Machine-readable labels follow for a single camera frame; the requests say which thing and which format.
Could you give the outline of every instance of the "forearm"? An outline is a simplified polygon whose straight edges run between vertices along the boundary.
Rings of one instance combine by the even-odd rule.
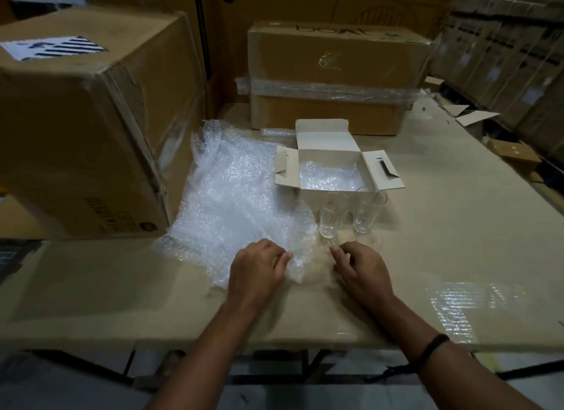
[[[254,316],[223,305],[147,410],[209,410]]]
[[[373,313],[410,362],[417,360],[439,334],[396,298]],[[539,409],[451,342],[433,352],[419,371],[419,378],[442,410]]]

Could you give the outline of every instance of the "bracelet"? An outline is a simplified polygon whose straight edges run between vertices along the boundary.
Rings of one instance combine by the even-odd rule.
[[[378,374],[377,376],[367,377],[365,379],[366,383],[375,383],[380,380],[385,380],[392,376],[397,376],[399,374],[418,374],[423,365],[427,362],[429,357],[433,355],[433,352],[439,348],[445,342],[448,342],[450,339],[447,335],[438,335],[433,340],[429,342],[421,356],[415,360],[413,363],[405,364],[405,365],[396,365],[394,367],[388,366],[387,370],[384,371],[382,374]]]

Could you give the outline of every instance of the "clear glass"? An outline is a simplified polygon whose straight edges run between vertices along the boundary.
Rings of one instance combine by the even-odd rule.
[[[342,193],[329,192],[319,210],[319,233],[325,238],[335,238],[346,213],[349,212],[349,198]]]
[[[366,233],[387,202],[387,196],[381,191],[370,190],[366,187],[361,187],[356,192],[356,207],[352,227],[359,233]]]

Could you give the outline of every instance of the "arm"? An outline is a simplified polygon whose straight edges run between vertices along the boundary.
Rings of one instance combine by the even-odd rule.
[[[372,313],[409,362],[417,360],[439,332],[394,295],[382,257],[358,242],[331,247],[331,254],[347,291]],[[540,410],[451,342],[432,353],[419,378],[441,410]]]
[[[263,239],[237,253],[227,299],[145,410],[211,410],[237,348],[284,280],[292,253]]]

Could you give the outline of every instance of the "beige table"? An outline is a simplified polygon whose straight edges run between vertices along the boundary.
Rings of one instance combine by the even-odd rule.
[[[473,350],[564,349],[564,221],[512,169],[432,100],[385,149],[405,189],[388,191],[377,247],[398,296]],[[350,228],[340,240],[353,239]],[[0,286],[0,343],[67,349],[185,346],[220,306],[204,270],[167,259],[152,240],[67,241],[30,255]],[[301,285],[288,285],[250,347],[388,347],[342,303],[320,242]]]

